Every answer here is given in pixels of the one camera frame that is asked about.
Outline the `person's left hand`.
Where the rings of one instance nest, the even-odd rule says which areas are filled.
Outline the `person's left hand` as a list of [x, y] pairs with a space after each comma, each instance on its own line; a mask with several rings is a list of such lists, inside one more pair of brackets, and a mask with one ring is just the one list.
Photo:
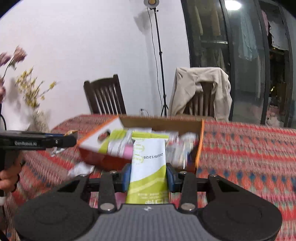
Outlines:
[[10, 168], [1, 171], [1, 190], [4, 193], [13, 192], [19, 180], [19, 174], [22, 170], [23, 153], [20, 152]]

